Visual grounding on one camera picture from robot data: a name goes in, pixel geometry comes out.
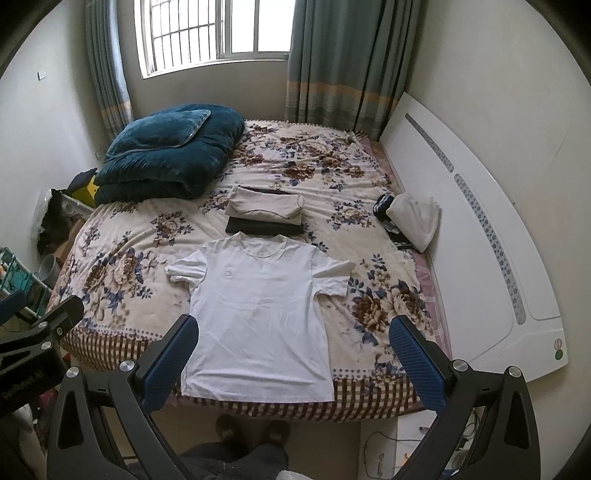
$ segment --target curtain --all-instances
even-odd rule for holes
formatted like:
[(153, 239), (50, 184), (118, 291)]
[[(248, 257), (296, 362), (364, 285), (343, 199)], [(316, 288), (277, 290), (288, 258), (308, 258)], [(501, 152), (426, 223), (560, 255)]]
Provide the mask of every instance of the curtain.
[(117, 0), (86, 0), (86, 46), (100, 114), (114, 140), (134, 120), (119, 48)]
[(402, 96), (420, 0), (296, 0), (285, 119), (377, 140)]

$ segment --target metal screw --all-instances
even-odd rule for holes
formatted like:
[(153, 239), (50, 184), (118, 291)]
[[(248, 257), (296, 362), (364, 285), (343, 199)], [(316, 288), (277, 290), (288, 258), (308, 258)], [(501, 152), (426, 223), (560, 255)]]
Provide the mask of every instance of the metal screw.
[(71, 367), (66, 371), (66, 377), (74, 378), (79, 373), (80, 373), (80, 369), (78, 367)]
[(464, 360), (454, 360), (452, 365), (453, 369), (458, 372), (465, 372), (468, 370), (468, 364)]
[(517, 367), (509, 367), (509, 375), (519, 378), (521, 376), (521, 370), (519, 370)]
[(124, 360), (119, 364), (119, 370), (122, 372), (129, 372), (133, 370), (135, 367), (135, 362), (133, 360)]

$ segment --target pillow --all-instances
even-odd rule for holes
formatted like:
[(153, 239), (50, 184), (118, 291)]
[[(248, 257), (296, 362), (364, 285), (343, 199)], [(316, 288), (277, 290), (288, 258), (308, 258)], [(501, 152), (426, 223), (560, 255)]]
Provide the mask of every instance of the pillow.
[(117, 135), (105, 154), (105, 161), (129, 152), (182, 147), (194, 137), (210, 115), (209, 110), (189, 110), (140, 118)]

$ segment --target bed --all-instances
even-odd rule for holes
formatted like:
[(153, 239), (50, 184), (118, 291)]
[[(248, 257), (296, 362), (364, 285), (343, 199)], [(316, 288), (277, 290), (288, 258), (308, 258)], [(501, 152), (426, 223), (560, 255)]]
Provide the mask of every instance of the bed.
[(247, 122), (232, 159), (202, 199), (116, 202), (96, 209), (51, 299), (50, 307), (74, 294), (85, 304), (84, 319), (62, 345), (84, 364), (110, 370), (161, 338), (189, 308), (187, 287), (169, 282), (164, 267), (227, 236), (223, 211), (235, 184), (302, 194), (304, 234), (295, 239), (357, 264), (344, 299), (320, 298), (335, 400), (180, 400), (254, 417), (320, 421), (385, 418), (421, 408), (389, 348), (388, 323), (406, 314), (449, 351), (426, 259), (398, 250), (372, 214), (376, 199), (397, 186), (367, 139), (315, 125)]

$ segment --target bed frame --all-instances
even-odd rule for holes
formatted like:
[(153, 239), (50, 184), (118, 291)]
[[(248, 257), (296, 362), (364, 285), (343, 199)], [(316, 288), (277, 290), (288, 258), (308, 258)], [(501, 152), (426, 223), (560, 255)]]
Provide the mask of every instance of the bed frame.
[(401, 188), (441, 206), (427, 255), (453, 358), (516, 365), (527, 381), (567, 364), (550, 280), (513, 205), (474, 154), (404, 94), (380, 138)]

